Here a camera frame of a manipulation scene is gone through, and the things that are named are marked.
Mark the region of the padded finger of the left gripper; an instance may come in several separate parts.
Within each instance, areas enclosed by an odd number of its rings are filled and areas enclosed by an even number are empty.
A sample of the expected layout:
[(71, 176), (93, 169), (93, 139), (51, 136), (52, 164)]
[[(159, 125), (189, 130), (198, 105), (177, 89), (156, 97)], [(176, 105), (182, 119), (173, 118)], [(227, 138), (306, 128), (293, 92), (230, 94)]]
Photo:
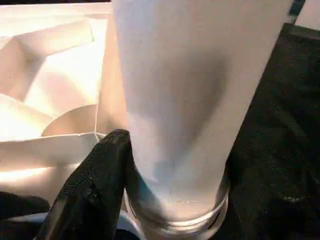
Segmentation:
[(0, 192), (0, 219), (45, 213), (50, 209), (47, 200), (39, 196)]

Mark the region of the right gripper padded finger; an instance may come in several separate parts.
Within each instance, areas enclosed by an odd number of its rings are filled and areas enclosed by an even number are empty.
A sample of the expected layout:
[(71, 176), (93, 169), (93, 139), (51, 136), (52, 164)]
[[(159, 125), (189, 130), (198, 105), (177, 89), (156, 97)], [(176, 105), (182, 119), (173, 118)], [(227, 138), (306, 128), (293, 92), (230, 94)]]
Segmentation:
[(127, 130), (102, 138), (64, 183), (36, 239), (114, 239), (130, 154)]

